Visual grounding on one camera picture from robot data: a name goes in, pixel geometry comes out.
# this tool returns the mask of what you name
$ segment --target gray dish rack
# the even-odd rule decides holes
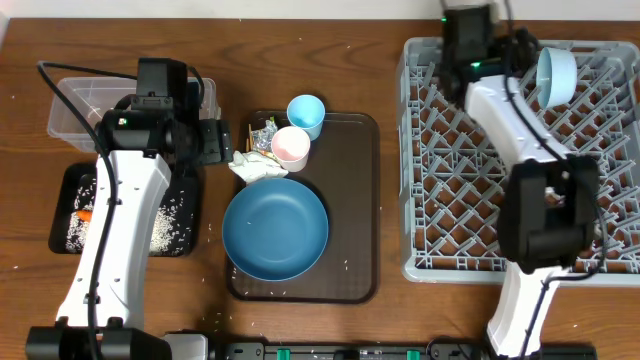
[[[397,68],[402,272],[414,282],[501,283],[506,260],[494,225],[504,164],[482,129],[450,108],[434,70],[440,38],[406,42]],[[640,52],[631,43],[541,41],[570,50],[578,86],[570,103],[541,110],[536,68],[520,91],[537,117],[570,150],[598,160],[598,202],[609,231],[605,272],[578,286],[640,285]],[[596,242],[576,271],[596,266]]]

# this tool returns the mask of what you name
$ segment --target carrot piece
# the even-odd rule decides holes
[[[92,214],[93,213],[91,211],[87,211],[87,210],[78,210],[78,211],[76,211],[76,215],[78,215],[80,220],[86,221],[86,222],[90,222],[91,221],[91,215]]]

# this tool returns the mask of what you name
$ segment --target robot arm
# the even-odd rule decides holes
[[[153,224],[160,201],[169,187],[171,171],[160,155],[144,157],[142,151],[112,151],[109,155],[118,179],[119,202],[104,253],[96,301],[99,327],[119,318],[124,327],[143,329],[143,291]],[[57,320],[69,326],[87,326],[89,279],[109,198],[104,162],[98,160],[93,216],[80,265]]]
[[[55,326],[31,328],[26,346],[29,359],[89,358],[88,340],[96,333],[87,328],[88,293],[105,226],[110,231],[95,302],[102,358],[195,360],[208,355],[203,335],[171,334],[158,339],[142,331],[144,277],[156,214],[171,179],[196,166],[231,161],[231,134],[222,120],[198,119],[203,82],[188,81],[186,64],[142,58],[137,80],[136,94],[114,104],[96,125],[118,186],[111,224],[105,224],[109,176],[104,161],[98,159],[93,215],[80,265]]]
[[[578,186],[575,178],[596,189],[598,169],[595,160],[572,156],[555,140],[517,91],[514,78],[507,79],[515,105],[511,104],[504,86],[503,56],[506,42],[513,40],[493,37],[490,14],[490,6],[445,12],[440,79],[445,98],[463,107],[482,127],[509,173],[497,224],[501,252],[509,262],[487,337],[493,357],[519,358],[532,321],[524,354],[540,350],[542,324],[559,285],[545,281],[567,275],[578,254],[592,242],[594,194]],[[526,31],[518,35],[521,57],[508,66],[526,70],[534,63],[535,42],[530,44],[528,38]],[[564,164],[540,145],[525,123],[571,166],[575,176],[568,176]],[[548,203],[548,192],[564,201]]]

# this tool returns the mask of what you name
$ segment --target blue cup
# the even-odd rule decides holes
[[[291,125],[309,134],[311,141],[318,138],[324,121],[324,104],[313,95],[300,95],[287,106],[287,118]]]

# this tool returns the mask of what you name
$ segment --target pink cup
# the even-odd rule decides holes
[[[290,172],[302,170],[307,165],[311,139],[302,129],[295,126],[284,127],[271,139],[271,151],[283,169]]]

